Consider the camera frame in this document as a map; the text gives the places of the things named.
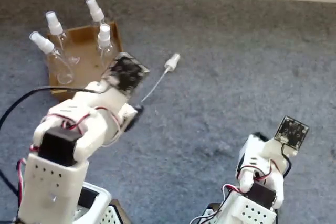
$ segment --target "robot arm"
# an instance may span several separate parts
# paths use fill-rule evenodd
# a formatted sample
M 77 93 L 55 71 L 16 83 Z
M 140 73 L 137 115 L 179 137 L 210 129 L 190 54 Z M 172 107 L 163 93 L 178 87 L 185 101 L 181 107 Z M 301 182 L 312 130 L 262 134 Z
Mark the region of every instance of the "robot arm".
M 88 158 L 114 143 L 142 110 L 127 104 L 132 91 L 149 71 L 128 53 L 120 53 L 100 82 L 49 109 L 36 128 L 25 170 L 18 218 L 24 224 L 99 223 L 111 195 L 99 191 L 94 211 L 76 220 Z
M 199 223 L 273 224 L 274 210 L 284 201 L 288 156 L 297 154 L 308 130 L 285 116 L 274 138 L 251 134 L 239 153 L 236 178 L 240 188 L 232 186 L 221 204 L 210 204 Z
M 283 174 L 289 165 L 287 159 L 297 155 L 308 131 L 308 126 L 285 116 L 274 138 L 251 134 L 239 155 L 236 177 L 241 192 L 249 192 L 255 181 L 263 182 L 276 192 L 273 209 L 280 208 L 284 201 Z

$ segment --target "clear plastic bottle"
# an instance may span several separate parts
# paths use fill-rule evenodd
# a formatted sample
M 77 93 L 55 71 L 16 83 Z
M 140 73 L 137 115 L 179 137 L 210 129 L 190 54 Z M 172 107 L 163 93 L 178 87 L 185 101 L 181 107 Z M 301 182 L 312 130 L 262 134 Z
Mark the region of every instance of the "clear plastic bottle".
M 46 13 L 46 18 L 48 21 L 50 33 L 53 36 L 52 41 L 57 42 L 56 47 L 62 49 L 65 57 L 71 65 L 77 64 L 79 62 L 79 57 L 74 56 L 68 50 L 73 45 L 71 37 L 68 35 L 67 32 L 63 30 L 61 23 L 58 21 L 56 13 L 53 11 L 49 11 Z
M 109 67 L 114 59 L 114 47 L 111 41 L 110 30 L 111 28 L 108 24 L 102 24 L 97 38 L 97 50 L 104 69 Z
M 86 4 L 89 7 L 90 14 L 92 17 L 92 26 L 94 28 L 94 35 L 97 37 L 99 28 L 103 24 L 107 24 L 108 22 L 105 19 L 104 13 L 99 7 L 96 0 L 86 0 Z
M 32 32 L 29 38 L 46 54 L 45 62 L 49 71 L 57 77 L 57 81 L 60 84 L 71 83 L 74 79 L 74 72 L 63 51 L 37 31 Z

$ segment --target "black circuit board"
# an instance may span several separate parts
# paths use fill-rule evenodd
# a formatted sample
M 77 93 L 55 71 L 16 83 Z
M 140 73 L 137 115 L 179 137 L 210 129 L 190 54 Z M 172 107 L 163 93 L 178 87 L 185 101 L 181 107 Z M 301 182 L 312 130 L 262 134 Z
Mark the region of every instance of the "black circuit board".
M 274 136 L 274 139 L 299 150 L 307 136 L 309 127 L 296 119 L 285 116 Z
M 117 80 L 115 87 L 125 95 L 131 95 L 149 69 L 140 64 L 127 52 L 121 52 L 111 66 L 104 73 L 105 78 L 114 77 Z

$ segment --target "white spray nozzle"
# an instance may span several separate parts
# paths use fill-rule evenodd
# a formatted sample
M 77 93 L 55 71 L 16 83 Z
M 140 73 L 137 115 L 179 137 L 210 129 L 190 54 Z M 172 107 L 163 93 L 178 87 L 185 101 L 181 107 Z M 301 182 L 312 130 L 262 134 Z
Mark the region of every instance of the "white spray nozzle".
M 174 54 L 164 65 L 167 71 L 172 72 L 176 68 L 178 61 L 180 60 L 180 54 Z
M 60 35 L 63 33 L 63 28 L 61 23 L 58 21 L 56 13 L 53 11 L 49 11 L 46 13 L 46 18 L 48 21 L 48 26 L 50 33 L 52 35 Z
M 43 37 L 39 32 L 34 31 L 30 34 L 29 38 L 41 49 L 45 54 L 49 54 L 55 48 L 54 44 Z
M 106 47 L 111 44 L 110 26 L 108 24 L 100 25 L 98 34 L 98 44 L 102 47 Z
M 104 19 L 104 13 L 99 8 L 99 5 L 96 0 L 86 0 L 86 4 L 88 5 L 90 9 L 90 14 L 95 22 L 99 22 Z

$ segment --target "cardboard box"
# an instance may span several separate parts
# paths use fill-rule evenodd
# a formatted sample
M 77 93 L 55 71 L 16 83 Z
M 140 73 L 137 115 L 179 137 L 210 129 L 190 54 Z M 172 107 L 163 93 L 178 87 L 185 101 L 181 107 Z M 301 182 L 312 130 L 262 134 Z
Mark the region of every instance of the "cardboard box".
M 122 52 L 121 38 L 116 22 L 111 22 L 111 38 L 114 41 L 116 52 Z M 75 73 L 75 79 L 69 87 L 84 88 L 91 81 L 99 81 L 104 71 L 100 64 L 100 56 L 97 53 L 98 31 L 92 26 L 76 27 L 68 30 L 73 40 L 74 46 L 69 48 L 69 52 L 80 57 L 78 64 L 72 67 Z M 49 83 L 52 86 L 60 85 L 53 74 L 49 74 Z M 74 92 L 66 90 L 52 90 L 51 92 L 59 102 L 71 99 Z

